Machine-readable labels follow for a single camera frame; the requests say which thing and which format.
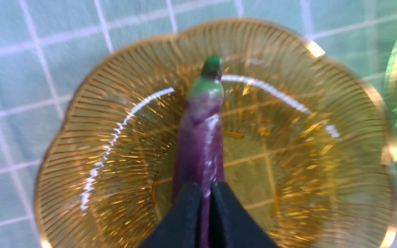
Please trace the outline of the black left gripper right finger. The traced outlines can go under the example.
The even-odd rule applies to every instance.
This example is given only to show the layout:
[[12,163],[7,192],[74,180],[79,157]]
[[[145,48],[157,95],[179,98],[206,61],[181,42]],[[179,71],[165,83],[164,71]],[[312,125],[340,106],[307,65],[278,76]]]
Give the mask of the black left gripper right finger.
[[211,248],[277,248],[226,182],[214,182],[208,243]]

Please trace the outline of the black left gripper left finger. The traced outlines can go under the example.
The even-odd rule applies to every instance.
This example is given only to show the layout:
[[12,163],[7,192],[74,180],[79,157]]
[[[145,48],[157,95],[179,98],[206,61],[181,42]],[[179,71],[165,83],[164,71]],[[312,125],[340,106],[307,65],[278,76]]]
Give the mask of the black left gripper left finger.
[[200,204],[200,187],[191,182],[184,184],[170,211],[139,247],[199,247]]

